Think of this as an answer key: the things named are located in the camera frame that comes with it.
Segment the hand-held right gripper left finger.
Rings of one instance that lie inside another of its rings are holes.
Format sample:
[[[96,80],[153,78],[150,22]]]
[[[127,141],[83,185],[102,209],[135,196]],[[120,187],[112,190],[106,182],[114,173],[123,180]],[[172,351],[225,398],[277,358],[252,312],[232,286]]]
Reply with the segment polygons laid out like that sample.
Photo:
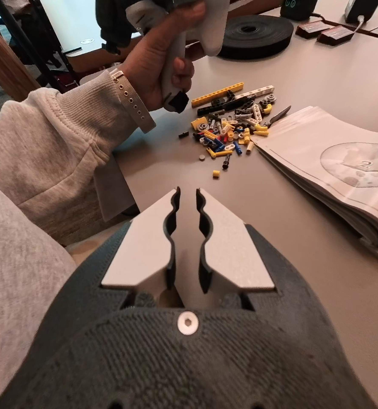
[[[158,299],[174,286],[176,248],[171,235],[180,196],[176,187],[132,219],[101,281],[103,288],[145,292]]]

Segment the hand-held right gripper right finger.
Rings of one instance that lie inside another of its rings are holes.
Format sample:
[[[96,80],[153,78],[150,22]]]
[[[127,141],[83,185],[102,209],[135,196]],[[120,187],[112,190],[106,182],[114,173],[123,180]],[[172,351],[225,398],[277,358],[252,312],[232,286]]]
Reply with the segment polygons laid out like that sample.
[[[223,298],[275,290],[243,220],[203,188],[196,190],[196,208],[203,236],[198,265],[202,293]]]

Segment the pile of lego pieces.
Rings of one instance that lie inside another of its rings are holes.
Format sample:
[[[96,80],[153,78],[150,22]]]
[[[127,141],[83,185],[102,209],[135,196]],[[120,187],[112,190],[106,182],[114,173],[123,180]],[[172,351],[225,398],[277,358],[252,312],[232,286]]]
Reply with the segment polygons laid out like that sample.
[[[205,150],[205,154],[199,155],[199,161],[222,160],[220,167],[212,171],[214,180],[228,171],[232,156],[250,155],[256,141],[267,138],[270,128],[292,108],[288,105],[275,111],[277,96],[273,85],[250,91],[245,91],[244,85],[239,81],[190,101],[196,111],[190,125],[192,136]]]

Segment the person's left hand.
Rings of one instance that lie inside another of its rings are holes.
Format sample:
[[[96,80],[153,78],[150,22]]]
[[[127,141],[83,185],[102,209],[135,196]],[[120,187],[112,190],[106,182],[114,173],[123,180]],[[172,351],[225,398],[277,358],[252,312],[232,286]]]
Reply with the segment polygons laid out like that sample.
[[[181,33],[200,23],[205,13],[204,1],[175,9],[150,29],[122,64],[122,72],[148,111],[155,111],[163,106],[161,72],[170,45]],[[171,75],[174,87],[185,93],[191,89],[195,73],[193,62],[204,56],[205,51],[197,42],[188,46],[185,57],[175,58]]]

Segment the white table leg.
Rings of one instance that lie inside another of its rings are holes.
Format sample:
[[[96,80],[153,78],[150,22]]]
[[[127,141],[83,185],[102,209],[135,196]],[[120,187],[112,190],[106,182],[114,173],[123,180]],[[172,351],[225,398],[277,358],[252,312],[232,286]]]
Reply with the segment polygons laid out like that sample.
[[[118,216],[133,218],[140,214],[113,153],[110,154],[106,165],[95,169],[94,186],[104,222]]]

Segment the black device green lights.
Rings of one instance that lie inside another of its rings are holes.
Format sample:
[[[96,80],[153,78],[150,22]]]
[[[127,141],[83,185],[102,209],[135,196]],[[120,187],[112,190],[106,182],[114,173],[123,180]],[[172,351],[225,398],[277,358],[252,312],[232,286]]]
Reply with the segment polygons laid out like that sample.
[[[280,7],[280,16],[293,21],[305,21],[311,17],[317,2],[317,0],[284,0]]]

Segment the white desk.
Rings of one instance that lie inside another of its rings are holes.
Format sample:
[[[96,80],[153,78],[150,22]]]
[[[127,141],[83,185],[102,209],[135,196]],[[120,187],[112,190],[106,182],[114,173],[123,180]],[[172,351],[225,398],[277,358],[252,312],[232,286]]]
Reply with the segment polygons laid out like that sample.
[[[137,33],[120,54],[110,54],[101,45],[100,27],[95,18],[95,1],[41,1],[67,59],[76,73],[124,61],[140,41]]]

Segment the person's grey hoodie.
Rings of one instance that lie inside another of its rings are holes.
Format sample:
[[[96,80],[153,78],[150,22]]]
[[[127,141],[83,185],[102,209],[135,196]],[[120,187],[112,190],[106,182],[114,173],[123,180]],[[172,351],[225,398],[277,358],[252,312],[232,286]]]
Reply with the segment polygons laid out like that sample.
[[[69,253],[0,191],[0,395],[75,269]]]

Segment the open instruction booklet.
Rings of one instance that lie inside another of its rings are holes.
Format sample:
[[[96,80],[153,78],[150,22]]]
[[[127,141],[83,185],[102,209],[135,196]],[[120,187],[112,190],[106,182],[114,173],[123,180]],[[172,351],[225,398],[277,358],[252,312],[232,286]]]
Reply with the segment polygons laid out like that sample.
[[[378,255],[378,132],[308,106],[255,136],[258,151]]]

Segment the red plastic crate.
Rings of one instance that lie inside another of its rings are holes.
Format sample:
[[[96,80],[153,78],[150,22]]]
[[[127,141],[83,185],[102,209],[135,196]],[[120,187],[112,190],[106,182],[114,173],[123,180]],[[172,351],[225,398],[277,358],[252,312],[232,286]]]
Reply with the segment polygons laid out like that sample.
[[[74,79],[69,72],[53,74],[53,76],[58,82],[58,90],[61,94],[69,92],[79,86],[76,79]]]

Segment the dark grey device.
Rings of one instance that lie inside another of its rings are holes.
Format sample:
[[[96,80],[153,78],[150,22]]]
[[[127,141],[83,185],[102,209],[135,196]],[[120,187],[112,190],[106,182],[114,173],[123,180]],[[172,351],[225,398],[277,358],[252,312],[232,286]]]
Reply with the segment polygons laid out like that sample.
[[[345,22],[356,24],[360,21],[366,23],[375,13],[378,0],[349,0],[344,12]]]

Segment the black tripod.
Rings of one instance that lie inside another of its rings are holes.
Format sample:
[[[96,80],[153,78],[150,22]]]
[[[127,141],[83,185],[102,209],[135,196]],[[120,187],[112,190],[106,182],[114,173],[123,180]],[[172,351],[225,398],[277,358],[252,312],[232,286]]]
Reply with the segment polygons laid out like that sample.
[[[17,11],[7,1],[0,1],[0,17],[21,53],[38,68],[40,84],[58,90],[53,74],[69,72],[79,84],[79,77],[65,56],[41,1],[25,1]]]

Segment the wooden post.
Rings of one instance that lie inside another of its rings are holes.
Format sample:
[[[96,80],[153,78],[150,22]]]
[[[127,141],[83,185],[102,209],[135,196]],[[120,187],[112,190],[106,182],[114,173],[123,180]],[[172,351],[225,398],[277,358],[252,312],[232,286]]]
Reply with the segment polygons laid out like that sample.
[[[0,86],[16,101],[23,101],[28,94],[40,88],[20,59],[0,34]]]

